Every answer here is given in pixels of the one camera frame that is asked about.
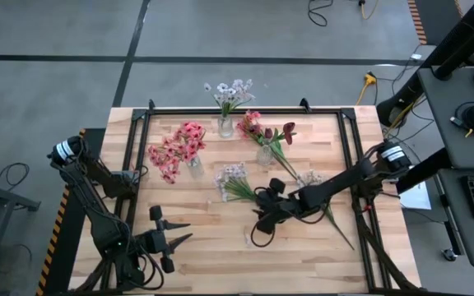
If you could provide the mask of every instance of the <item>caster wheel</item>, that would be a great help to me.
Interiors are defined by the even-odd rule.
[[[453,252],[452,248],[449,248],[447,250],[443,250],[442,255],[444,256],[445,260],[447,260],[447,261],[456,261],[457,257],[458,257],[458,255],[456,255]]]

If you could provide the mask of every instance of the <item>glass vase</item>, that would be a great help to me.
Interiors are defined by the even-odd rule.
[[[257,162],[260,165],[269,165],[273,161],[273,151],[270,145],[262,145],[257,151]]]
[[[234,134],[234,123],[229,115],[221,116],[217,119],[219,126],[219,136],[222,138],[231,137]]]
[[[193,178],[199,178],[204,174],[204,168],[202,167],[202,162],[198,155],[187,162],[186,165],[188,166],[189,173]]]

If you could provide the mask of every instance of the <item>concrete floor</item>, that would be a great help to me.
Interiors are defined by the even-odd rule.
[[[462,0],[462,9],[471,2]],[[0,0],[0,53],[125,55],[141,4]],[[326,28],[307,19],[306,5],[304,0],[153,0],[137,55],[405,60],[418,43],[405,0],[380,0],[367,22],[360,20],[357,3],[336,0],[323,10]],[[431,50],[422,47],[419,52]],[[16,192],[42,201],[37,213],[19,211],[12,218],[2,254],[14,257],[17,267],[27,255],[10,246],[24,243],[34,256],[27,271],[17,267],[10,276],[1,275],[0,289],[15,290],[15,295],[35,292],[63,187],[45,155],[81,127],[105,127],[122,67],[120,62],[0,62],[0,170],[16,161],[29,164],[30,175]],[[235,77],[253,78],[257,105],[295,105],[303,97],[314,105],[347,105],[355,103],[367,71],[391,78],[401,69],[135,63],[122,106],[146,106],[149,99],[159,106],[211,105],[202,84]],[[381,81],[379,100],[391,94],[390,83]],[[373,102],[371,87],[362,104]],[[428,104],[417,111],[430,116]],[[400,137],[425,124],[409,117]],[[434,124],[408,144],[422,159],[443,145]],[[406,221],[423,285],[433,291],[474,294],[474,268],[467,258],[447,262],[439,255],[449,247],[444,227],[415,213],[406,213]]]

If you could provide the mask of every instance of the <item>wooden table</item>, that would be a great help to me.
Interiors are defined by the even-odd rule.
[[[362,106],[355,107],[355,111],[362,146],[367,150],[383,140],[376,110],[372,106]],[[131,114],[130,108],[111,110],[101,151],[102,160],[111,170],[121,169]],[[161,205],[164,218],[170,222],[191,223],[190,227],[166,232],[169,240],[188,233],[193,236],[172,256],[176,272],[165,275],[165,285],[159,294],[367,292],[348,190],[334,196],[331,207],[339,227],[354,245],[354,251],[327,219],[314,225],[288,220],[277,226],[276,237],[270,246],[255,247],[249,241],[250,231],[257,221],[251,211],[255,205],[246,201],[223,202],[213,184],[216,171],[226,164],[244,161],[252,188],[268,185],[270,178],[280,178],[287,184],[286,192],[290,192],[296,189],[294,180],[278,163],[269,167],[258,165],[257,144],[239,139],[238,132],[230,139],[219,138],[217,116],[213,115],[151,116],[147,144],[159,144],[163,136],[170,135],[186,119],[198,121],[207,129],[204,138],[207,148],[199,153],[204,175],[194,179],[181,164],[177,183],[169,185],[160,179],[158,169],[145,161],[149,174],[142,178],[138,195],[134,234],[155,227],[148,215],[148,209],[153,205]],[[334,115],[265,115],[260,119],[262,125],[278,128],[288,121],[295,122],[297,135],[291,146],[286,143],[282,146],[296,171],[304,173],[314,169],[330,178],[346,169]],[[347,125],[351,153],[356,155],[350,130]],[[134,147],[133,167],[138,147],[136,141]],[[384,189],[396,192],[392,186]],[[113,211],[114,201],[106,203]],[[399,200],[380,195],[375,204],[385,250],[405,276],[420,285]],[[90,226],[86,220],[70,288],[81,284],[100,260],[90,236]],[[266,242],[266,234],[256,235],[258,242]],[[371,255],[377,283],[381,283],[376,257],[373,252]],[[140,289],[131,292],[146,293]]]

